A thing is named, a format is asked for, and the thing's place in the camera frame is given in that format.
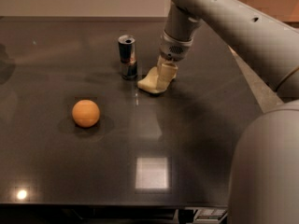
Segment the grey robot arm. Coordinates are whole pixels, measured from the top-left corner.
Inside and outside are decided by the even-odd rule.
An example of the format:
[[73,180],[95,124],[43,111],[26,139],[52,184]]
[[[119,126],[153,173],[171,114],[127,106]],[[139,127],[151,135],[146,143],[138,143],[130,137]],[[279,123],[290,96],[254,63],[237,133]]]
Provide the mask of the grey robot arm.
[[299,33],[238,0],[171,0],[161,53],[204,21],[230,47],[263,113],[232,160],[228,224],[299,224]]

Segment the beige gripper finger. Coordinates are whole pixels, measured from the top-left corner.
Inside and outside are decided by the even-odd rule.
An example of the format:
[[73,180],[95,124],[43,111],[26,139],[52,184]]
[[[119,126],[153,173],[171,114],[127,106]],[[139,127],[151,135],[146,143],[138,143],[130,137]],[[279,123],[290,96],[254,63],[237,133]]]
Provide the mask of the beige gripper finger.
[[163,58],[161,55],[158,57],[157,62],[157,68],[160,69],[162,67],[162,64],[165,62],[165,58]]
[[156,89],[166,91],[169,84],[176,78],[178,67],[174,63],[161,63],[157,67],[158,77]]

